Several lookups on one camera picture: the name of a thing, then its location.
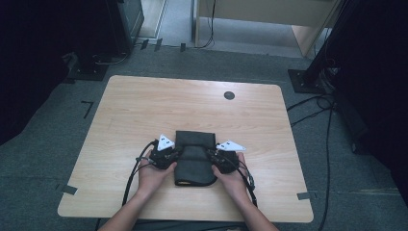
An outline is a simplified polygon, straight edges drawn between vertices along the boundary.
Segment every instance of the black fabric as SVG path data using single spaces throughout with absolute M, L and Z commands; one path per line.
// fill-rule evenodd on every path
M 175 185 L 204 187 L 217 180 L 206 154 L 207 149 L 216 148 L 216 134 L 176 131 L 175 146 L 183 148 L 174 170 Z

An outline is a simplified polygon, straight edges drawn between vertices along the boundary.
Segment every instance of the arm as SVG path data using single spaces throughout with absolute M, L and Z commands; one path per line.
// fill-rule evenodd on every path
M 237 155 L 240 161 L 245 164 L 243 154 L 239 152 Z M 278 230 L 264 214 L 252 204 L 246 192 L 246 185 L 237 171 L 230 174 L 222 174 L 217 167 L 213 166 L 213 172 L 240 210 L 249 230 Z
M 148 165 L 147 160 L 141 160 L 139 167 Z M 160 188 L 165 178 L 174 170 L 176 163 L 166 170 L 158 170 L 153 166 L 142 167 L 139 170 L 139 186 L 135 195 L 111 217 L 99 230 L 131 230 L 135 225 L 141 210 L 153 193 Z

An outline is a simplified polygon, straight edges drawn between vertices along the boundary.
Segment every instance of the round hole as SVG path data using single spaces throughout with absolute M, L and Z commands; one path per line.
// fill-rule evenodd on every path
M 226 93 L 224 93 L 224 97 L 228 100 L 232 100 L 235 98 L 235 94 L 231 91 L 227 91 Z

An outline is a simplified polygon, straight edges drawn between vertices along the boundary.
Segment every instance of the finger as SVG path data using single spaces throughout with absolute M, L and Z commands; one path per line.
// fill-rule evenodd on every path
M 246 165 L 245 162 L 245 157 L 243 156 L 243 153 L 237 152 L 238 160 L 240 160 L 244 165 Z
M 149 151 L 147 152 L 146 156 L 140 160 L 140 163 L 141 163 L 142 165 L 148 165 L 148 164 L 149 164 L 149 162 L 147 161 L 147 159 L 149 158 L 150 153 L 151 153 L 151 150 L 149 150 Z
M 177 166 L 177 162 L 173 162 L 173 163 L 166 169 L 166 172 L 167 172 L 167 173 L 171 173 L 172 171 L 174 171 L 174 169 L 176 168 L 176 166 Z
M 219 176 L 220 176 L 221 172 L 219 171 L 218 167 L 212 165 L 212 166 L 211 166 L 211 169 L 213 170 L 214 176 L 216 176 L 216 177 L 219 177 Z
M 149 158 L 151 153 L 152 153 L 152 149 L 150 149 L 150 150 L 147 152 L 146 158 Z

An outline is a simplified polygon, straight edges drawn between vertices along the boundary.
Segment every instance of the forearm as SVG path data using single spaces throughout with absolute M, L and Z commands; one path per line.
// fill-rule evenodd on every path
M 134 196 L 99 230 L 132 230 L 151 193 L 136 192 Z
M 246 195 L 233 195 L 234 203 L 237 205 L 246 226 L 251 231 L 278 230 L 264 214 L 250 201 Z

